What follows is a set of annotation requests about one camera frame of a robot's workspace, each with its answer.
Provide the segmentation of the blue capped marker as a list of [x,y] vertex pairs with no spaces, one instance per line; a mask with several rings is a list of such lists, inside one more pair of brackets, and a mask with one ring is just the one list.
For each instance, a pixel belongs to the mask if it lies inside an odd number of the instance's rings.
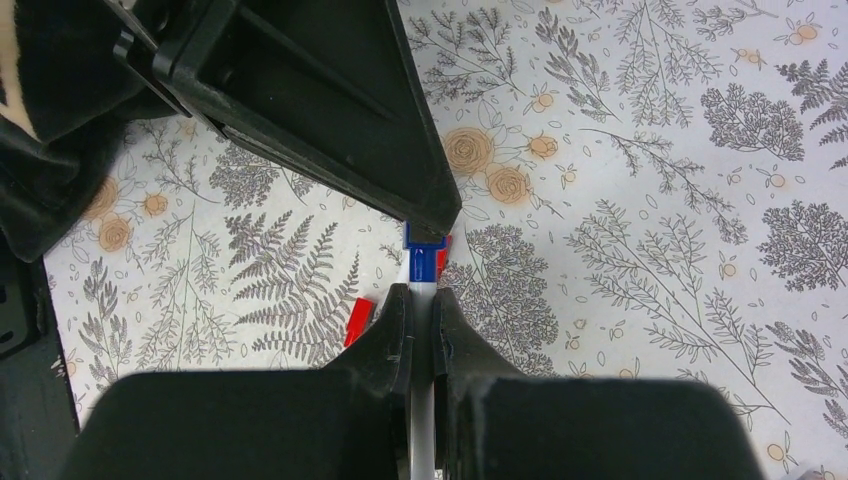
[[409,392],[409,472],[413,480],[436,477],[435,373],[432,346],[433,302],[438,289],[439,252],[444,237],[407,223],[408,287],[412,301],[412,360]]

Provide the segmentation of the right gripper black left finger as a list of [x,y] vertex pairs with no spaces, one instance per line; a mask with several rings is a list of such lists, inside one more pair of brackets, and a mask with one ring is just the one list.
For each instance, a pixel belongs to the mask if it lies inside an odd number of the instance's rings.
[[65,479],[405,479],[410,290],[320,369],[146,372],[97,402]]

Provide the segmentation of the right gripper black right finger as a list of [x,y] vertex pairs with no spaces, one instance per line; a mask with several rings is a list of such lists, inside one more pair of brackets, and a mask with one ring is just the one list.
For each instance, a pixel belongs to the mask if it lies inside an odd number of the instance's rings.
[[449,479],[758,479],[729,403],[686,380],[534,377],[454,293],[433,304],[436,465]]

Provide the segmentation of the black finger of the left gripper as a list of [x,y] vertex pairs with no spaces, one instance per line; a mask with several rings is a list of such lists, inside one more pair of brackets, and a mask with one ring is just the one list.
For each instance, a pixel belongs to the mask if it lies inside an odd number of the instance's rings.
[[116,1],[117,59],[236,145],[447,236],[462,201],[393,1]]

